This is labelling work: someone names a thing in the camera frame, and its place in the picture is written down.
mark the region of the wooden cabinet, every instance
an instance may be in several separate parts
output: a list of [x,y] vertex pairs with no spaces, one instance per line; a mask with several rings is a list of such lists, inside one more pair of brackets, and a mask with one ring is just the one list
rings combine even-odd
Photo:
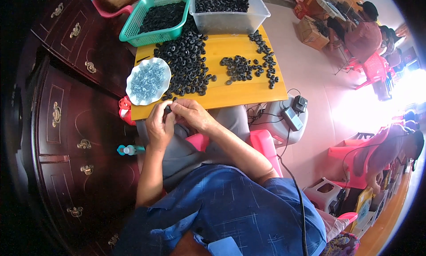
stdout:
[[105,239],[119,230],[106,222],[122,221],[139,179],[137,158],[116,149],[133,144],[136,129],[120,119],[115,99],[51,65],[43,68],[34,99],[33,151],[52,223],[70,244],[101,232],[95,235],[104,240],[101,250],[111,250]]
[[51,0],[32,32],[61,61],[117,97],[126,95],[126,79],[135,57],[113,34],[90,0]]
[[71,255],[110,255],[136,201],[137,157],[117,152],[137,134],[118,115],[135,59],[112,26],[90,0],[50,0],[19,63],[23,188]]

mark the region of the green plastic basket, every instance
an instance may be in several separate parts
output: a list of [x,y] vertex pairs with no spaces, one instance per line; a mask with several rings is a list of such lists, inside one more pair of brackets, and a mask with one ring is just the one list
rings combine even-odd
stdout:
[[[173,28],[155,30],[146,33],[139,33],[139,28],[148,12],[153,6],[160,6],[184,1],[186,3],[182,21]],[[136,8],[127,19],[123,29],[120,32],[119,39],[122,42],[128,42],[134,47],[140,47],[152,43],[175,40],[182,33],[182,27],[186,22],[189,10],[189,0],[140,0]]]

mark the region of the brass drawer handle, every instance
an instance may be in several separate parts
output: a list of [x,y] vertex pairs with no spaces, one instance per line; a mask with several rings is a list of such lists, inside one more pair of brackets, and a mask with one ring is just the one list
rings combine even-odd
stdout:
[[90,73],[96,73],[95,65],[94,65],[92,62],[88,62],[88,61],[86,61],[86,62],[84,63],[84,65],[87,67],[87,70],[88,70]]
[[79,149],[91,149],[92,145],[90,144],[90,141],[87,139],[82,139],[80,143],[77,144],[77,148]]
[[83,207],[67,208],[67,212],[71,213],[72,217],[80,217],[83,214]]
[[92,164],[80,167],[80,170],[84,172],[85,175],[90,175],[93,173],[94,166]]
[[112,238],[110,238],[110,240],[108,241],[109,246],[115,246],[115,244],[117,243],[117,241],[119,240],[118,238],[118,234],[115,234]]
[[58,16],[63,11],[63,3],[60,3],[56,8],[55,11],[50,15],[50,18],[54,18],[55,16]]
[[61,122],[61,108],[57,104],[57,102],[53,103],[53,121],[52,126],[56,127],[57,124]]
[[80,23],[77,22],[77,24],[75,25],[75,27],[72,29],[71,34],[69,35],[69,37],[72,39],[72,37],[77,37],[80,34],[81,31],[81,27],[80,27]]

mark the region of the tile floor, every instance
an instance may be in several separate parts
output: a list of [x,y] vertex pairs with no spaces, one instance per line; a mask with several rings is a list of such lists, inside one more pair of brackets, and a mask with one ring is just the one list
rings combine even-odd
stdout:
[[343,59],[338,50],[317,51],[299,40],[293,10],[266,3],[271,13],[263,26],[274,48],[287,89],[297,88],[308,99],[309,118],[301,140],[288,146],[283,160],[300,187],[312,185],[322,176],[343,176],[341,163],[327,160],[327,149],[357,132],[375,133],[391,118],[388,103],[380,102],[373,87],[354,87],[365,76],[337,72]]

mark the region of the white ceramic plate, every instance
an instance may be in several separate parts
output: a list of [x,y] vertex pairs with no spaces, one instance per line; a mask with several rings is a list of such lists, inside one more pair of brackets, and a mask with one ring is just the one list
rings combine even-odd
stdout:
[[[161,67],[165,67],[165,69],[164,69],[165,79],[164,79],[164,81],[161,85],[161,88],[158,89],[157,94],[154,97],[152,97],[151,99],[149,99],[147,101],[144,101],[144,100],[138,101],[136,99],[135,93],[132,92],[132,90],[131,90],[132,80],[133,80],[133,78],[136,77],[136,74],[138,72],[140,72],[143,68],[145,68],[146,65],[152,64],[152,63],[159,63]],[[153,102],[158,101],[161,98],[161,96],[167,91],[167,89],[169,88],[171,78],[172,78],[172,72],[170,71],[170,67],[163,59],[153,57],[149,60],[142,60],[139,65],[135,66],[132,69],[130,76],[127,78],[126,93],[127,93],[127,95],[129,95],[129,99],[132,102],[132,104],[134,104],[134,105],[148,105],[148,104],[151,104]]]

